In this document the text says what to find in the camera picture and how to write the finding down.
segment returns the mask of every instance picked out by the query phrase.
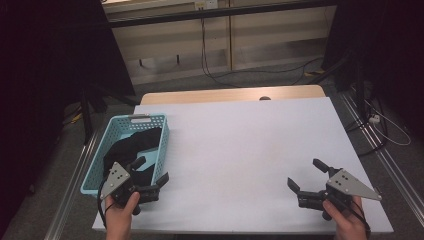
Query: black curtain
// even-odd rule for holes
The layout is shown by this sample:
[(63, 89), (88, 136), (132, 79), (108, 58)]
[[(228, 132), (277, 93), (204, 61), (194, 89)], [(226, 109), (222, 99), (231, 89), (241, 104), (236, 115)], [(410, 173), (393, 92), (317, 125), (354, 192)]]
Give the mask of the black curtain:
[[(424, 14), (420, 1), (344, 0), (337, 8), (322, 67), (328, 69), (348, 51), (364, 67), (375, 93), (424, 139)], [(355, 65), (336, 74), (339, 90), (356, 80)]]
[(65, 106), (83, 88), (99, 99), (91, 84), (134, 94), (112, 31), (68, 28), (106, 21), (99, 0), (0, 0), (0, 236), (48, 161)]

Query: wooden panel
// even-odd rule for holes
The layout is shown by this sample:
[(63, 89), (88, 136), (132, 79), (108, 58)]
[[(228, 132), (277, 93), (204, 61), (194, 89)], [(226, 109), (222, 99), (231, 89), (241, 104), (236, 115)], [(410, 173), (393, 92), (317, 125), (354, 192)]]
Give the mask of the wooden panel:
[(263, 96), (271, 99), (315, 98), (325, 97), (325, 93), (318, 85), (164, 92), (148, 93), (140, 104), (258, 101)]
[[(227, 48), (225, 18), (205, 20), (207, 50)], [(125, 60), (201, 53), (200, 20), (113, 29)]]
[(260, 44), (325, 38), (325, 7), (232, 17), (236, 48)]
[(153, 9), (166, 6), (178, 6), (182, 4), (191, 3), (191, 9), (193, 10), (194, 0), (107, 0), (103, 3), (103, 7), (106, 13), (113, 12), (125, 12), (139, 9)]
[(293, 0), (233, 0), (233, 1), (235, 6), (244, 7), (244, 6), (254, 6), (259, 4), (292, 2)]

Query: table surface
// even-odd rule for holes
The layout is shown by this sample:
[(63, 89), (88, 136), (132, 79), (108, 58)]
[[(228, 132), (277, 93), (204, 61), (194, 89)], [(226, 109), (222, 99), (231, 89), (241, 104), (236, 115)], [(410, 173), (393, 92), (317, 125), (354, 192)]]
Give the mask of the table surface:
[[(317, 95), (308, 98), (302, 89)], [(200, 98), (193, 98), (197, 91), (163, 93), (165, 100), (159, 93), (143, 98), (136, 114), (162, 112), (168, 117), (164, 171), (170, 181), (158, 202), (142, 205), (142, 213), (133, 218), (133, 231), (334, 233), (334, 222), (324, 221), (318, 211), (298, 208), (296, 195), (286, 186), (291, 177), (305, 191), (325, 188), (328, 176), (312, 165), (313, 158), (344, 167), (372, 187), (319, 86), (243, 90), (201, 91), (208, 96)], [(220, 102), (240, 100), (243, 94), (255, 101)], [(257, 101), (263, 94), (274, 101)], [(287, 99), (294, 95), (304, 99)], [(194, 103), (155, 105), (155, 98), (156, 103)], [(214, 102), (204, 103), (208, 98)], [(363, 205), (373, 232), (393, 231), (379, 202), (364, 199)], [(93, 228), (104, 230), (99, 216)]]
[(318, 85), (164, 92), (148, 93), (143, 96), (140, 104), (256, 101), (261, 97), (269, 97), (271, 100), (315, 98), (325, 97), (325, 93)]

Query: gray bracket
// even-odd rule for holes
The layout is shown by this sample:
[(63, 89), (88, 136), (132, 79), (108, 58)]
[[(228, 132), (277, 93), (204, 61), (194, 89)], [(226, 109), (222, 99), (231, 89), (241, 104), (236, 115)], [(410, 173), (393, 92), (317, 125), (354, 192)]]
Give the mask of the gray bracket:
[(112, 168), (109, 170), (107, 181), (103, 185), (100, 199), (105, 199), (128, 179), (130, 179), (130, 174), (119, 163), (114, 162)]
[(333, 177), (331, 177), (327, 181), (327, 185), (339, 190), (346, 195), (359, 196), (377, 201), (382, 200), (379, 192), (372, 190), (344, 169), (340, 170)]

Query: basket handle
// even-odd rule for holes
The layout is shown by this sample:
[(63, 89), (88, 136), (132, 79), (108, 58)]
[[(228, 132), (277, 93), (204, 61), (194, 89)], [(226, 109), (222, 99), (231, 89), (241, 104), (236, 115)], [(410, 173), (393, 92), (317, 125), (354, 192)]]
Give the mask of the basket handle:
[(129, 119), (143, 119), (143, 118), (150, 118), (150, 114), (134, 114), (134, 115), (128, 115)]

